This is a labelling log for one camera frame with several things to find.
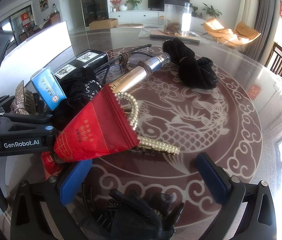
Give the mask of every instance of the tv cabinet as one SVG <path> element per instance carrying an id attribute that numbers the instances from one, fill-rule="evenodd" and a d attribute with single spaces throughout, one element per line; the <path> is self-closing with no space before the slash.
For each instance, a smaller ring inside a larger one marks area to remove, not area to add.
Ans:
<path id="1" fill-rule="evenodd" d="M 159 19 L 160 16 L 164 16 L 164 12 L 150 11 L 150 10 L 128 10 L 123 12 L 110 12 L 109 18 L 118 19 L 121 23 L 141 23 L 145 27 L 157 27 L 163 28 L 164 19 Z M 205 20 L 192 17 L 190 30 L 196 32 L 199 35 L 205 33 L 203 23 Z"/>

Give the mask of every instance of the red paper bag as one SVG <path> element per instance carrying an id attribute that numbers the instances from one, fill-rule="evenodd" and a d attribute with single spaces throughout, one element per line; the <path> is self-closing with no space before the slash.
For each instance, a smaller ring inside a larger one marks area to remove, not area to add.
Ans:
<path id="1" fill-rule="evenodd" d="M 106 85 L 60 133 L 54 151 L 63 161 L 74 162 L 131 149 L 139 142 Z"/>

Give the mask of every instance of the white vase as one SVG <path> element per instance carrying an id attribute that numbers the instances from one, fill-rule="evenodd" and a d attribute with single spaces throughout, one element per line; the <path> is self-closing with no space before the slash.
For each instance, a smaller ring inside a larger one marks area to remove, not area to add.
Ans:
<path id="1" fill-rule="evenodd" d="M 124 12 L 128 9 L 128 7 L 125 4 L 122 4 L 119 6 L 120 11 Z"/>

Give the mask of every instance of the clear plastic jar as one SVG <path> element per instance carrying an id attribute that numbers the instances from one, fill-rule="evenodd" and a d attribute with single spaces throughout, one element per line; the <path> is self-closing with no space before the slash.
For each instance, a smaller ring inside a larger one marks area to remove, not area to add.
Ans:
<path id="1" fill-rule="evenodd" d="M 164 33 L 186 37 L 191 25 L 192 3 L 164 0 Z"/>

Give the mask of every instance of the cabinet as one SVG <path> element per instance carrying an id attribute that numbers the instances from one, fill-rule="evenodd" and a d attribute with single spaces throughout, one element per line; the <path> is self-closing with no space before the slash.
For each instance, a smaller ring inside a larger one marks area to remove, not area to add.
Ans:
<path id="1" fill-rule="evenodd" d="M 120 23 L 132 23 L 132 12 L 131 11 L 112 12 L 112 13 L 109 13 L 109 17 L 118 19 L 119 24 Z"/>
<path id="2" fill-rule="evenodd" d="M 203 23 L 205 20 L 197 18 L 197 17 L 191 17 L 191 25 L 190 30 L 196 32 L 198 35 L 202 35 L 203 33 L 206 33 L 206 31 L 203 28 Z"/>
<path id="3" fill-rule="evenodd" d="M 164 25 L 164 18 L 160 19 L 161 16 L 164 17 L 164 12 L 159 12 L 159 24 Z"/>
<path id="4" fill-rule="evenodd" d="M 108 19 L 108 0 L 81 0 L 85 26 L 95 20 Z"/>
<path id="5" fill-rule="evenodd" d="M 132 12 L 132 23 L 159 24 L 159 13 L 150 11 Z"/>
<path id="6" fill-rule="evenodd" d="M 164 17 L 164 12 L 158 11 L 124 11 L 124 12 L 110 12 L 109 18 L 118 19 L 119 24 L 121 23 L 141 23 L 144 26 L 151 26 L 157 28 L 163 28 L 164 19 L 160 19 L 160 16 Z M 206 33 L 203 28 L 205 20 L 192 17 L 190 30 L 196 32 L 198 35 Z"/>

